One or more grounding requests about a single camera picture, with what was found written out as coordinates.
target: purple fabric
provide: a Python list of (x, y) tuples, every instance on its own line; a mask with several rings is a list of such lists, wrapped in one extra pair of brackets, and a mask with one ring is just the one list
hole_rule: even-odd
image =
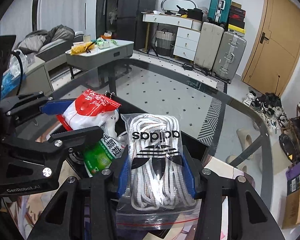
[(300, 174), (300, 162), (286, 172), (287, 180), (291, 180)]

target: screw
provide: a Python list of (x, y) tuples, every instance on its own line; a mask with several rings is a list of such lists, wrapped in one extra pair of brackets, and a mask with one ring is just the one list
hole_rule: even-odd
[(209, 169), (202, 169), (202, 173), (204, 175), (210, 175), (211, 174), (211, 170), (209, 170)]
[(44, 168), (44, 169), (42, 170), (42, 174), (43, 174), (45, 177), (50, 177), (51, 174), (52, 174), (52, 170), (51, 170), (50, 168), (46, 167), (46, 168)]
[(246, 178), (244, 176), (238, 176), (238, 181), (240, 182), (246, 182)]
[(103, 170), (101, 171), (101, 173), (102, 173), (103, 175), (109, 175), (110, 172), (111, 172), (111, 170), (109, 170), (109, 169), (103, 169)]
[(68, 183), (74, 183), (75, 182), (75, 177), (74, 176), (71, 176), (67, 179), (67, 182)]
[(61, 140), (56, 140), (54, 142), (54, 145), (57, 146), (57, 147), (60, 147), (62, 145), (62, 141)]

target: gray blanket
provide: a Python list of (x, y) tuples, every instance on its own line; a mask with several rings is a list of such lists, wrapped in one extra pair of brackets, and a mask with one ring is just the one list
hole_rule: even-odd
[(38, 30), (29, 33), (23, 41), (17, 44), (15, 49), (20, 49), (23, 54), (27, 55), (32, 52), (38, 52), (42, 46), (57, 39), (73, 40), (73, 38), (73, 29), (59, 25), (52, 28), (50, 31)]

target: glass tabletop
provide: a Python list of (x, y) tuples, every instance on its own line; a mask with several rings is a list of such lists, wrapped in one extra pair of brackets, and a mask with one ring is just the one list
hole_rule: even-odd
[[(207, 154), (232, 161), (232, 166), (252, 176), (256, 191), (270, 209), (273, 161), (266, 126), (252, 109), (224, 93), (225, 83), (218, 81), (214, 88), (207, 76), (202, 77), (199, 71), (180, 66), (168, 69), (124, 58), (78, 74), (52, 97), (77, 98), (92, 89), (112, 93), (144, 112), (176, 117), (181, 131), (206, 145)], [(42, 114), (20, 126), (18, 137), (36, 140), (57, 121), (55, 116)]]

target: green package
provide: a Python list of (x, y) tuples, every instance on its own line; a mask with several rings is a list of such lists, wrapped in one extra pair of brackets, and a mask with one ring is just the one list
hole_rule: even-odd
[(94, 175), (108, 168), (113, 159), (121, 157), (123, 150), (120, 142), (104, 134), (99, 142), (84, 151), (83, 160), (91, 175)]

